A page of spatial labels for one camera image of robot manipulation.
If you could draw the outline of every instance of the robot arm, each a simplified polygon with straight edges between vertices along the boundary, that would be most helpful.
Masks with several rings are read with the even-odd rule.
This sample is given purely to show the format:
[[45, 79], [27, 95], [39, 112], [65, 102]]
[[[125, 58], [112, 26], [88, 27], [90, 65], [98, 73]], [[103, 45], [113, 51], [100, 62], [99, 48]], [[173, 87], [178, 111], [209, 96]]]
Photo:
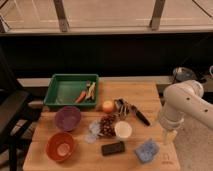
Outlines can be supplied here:
[[213, 105], [203, 100], [203, 87], [197, 81], [173, 84], [164, 91], [165, 105], [158, 121], [166, 131], [176, 130], [189, 114], [213, 129]]

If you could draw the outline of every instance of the blue sponge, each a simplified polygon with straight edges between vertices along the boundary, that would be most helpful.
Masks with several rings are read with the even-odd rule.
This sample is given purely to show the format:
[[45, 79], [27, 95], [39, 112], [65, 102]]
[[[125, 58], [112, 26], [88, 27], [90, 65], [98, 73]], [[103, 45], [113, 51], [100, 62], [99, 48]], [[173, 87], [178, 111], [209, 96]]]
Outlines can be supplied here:
[[152, 139], [150, 139], [135, 149], [135, 154], [142, 163], [147, 163], [153, 160], [154, 155], [156, 155], [158, 151], [158, 145]]

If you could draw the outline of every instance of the white cup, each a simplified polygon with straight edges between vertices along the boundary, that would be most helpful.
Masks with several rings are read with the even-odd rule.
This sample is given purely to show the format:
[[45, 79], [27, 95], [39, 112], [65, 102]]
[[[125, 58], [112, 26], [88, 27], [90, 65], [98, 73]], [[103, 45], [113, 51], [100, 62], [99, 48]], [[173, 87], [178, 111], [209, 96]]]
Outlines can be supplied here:
[[115, 135], [119, 141], [125, 141], [132, 135], [132, 127], [126, 121], [119, 121], [115, 124]]

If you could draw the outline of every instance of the orange bowl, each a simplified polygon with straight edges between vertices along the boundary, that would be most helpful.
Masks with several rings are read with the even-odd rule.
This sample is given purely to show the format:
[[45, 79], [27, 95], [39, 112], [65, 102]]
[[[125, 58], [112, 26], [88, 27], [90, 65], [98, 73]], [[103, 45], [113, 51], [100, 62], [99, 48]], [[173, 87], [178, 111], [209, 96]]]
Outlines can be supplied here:
[[46, 154], [50, 159], [62, 162], [71, 156], [74, 146], [75, 142], [71, 134], [59, 132], [48, 140]]

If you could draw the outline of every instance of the black handle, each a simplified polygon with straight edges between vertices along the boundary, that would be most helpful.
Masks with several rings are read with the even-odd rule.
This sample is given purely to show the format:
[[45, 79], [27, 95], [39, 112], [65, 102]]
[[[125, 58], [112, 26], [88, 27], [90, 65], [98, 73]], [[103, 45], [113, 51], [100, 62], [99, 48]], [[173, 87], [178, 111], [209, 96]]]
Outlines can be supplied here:
[[146, 119], [146, 117], [135, 107], [132, 106], [132, 110], [135, 112], [136, 116], [147, 126], [150, 126], [150, 122]]

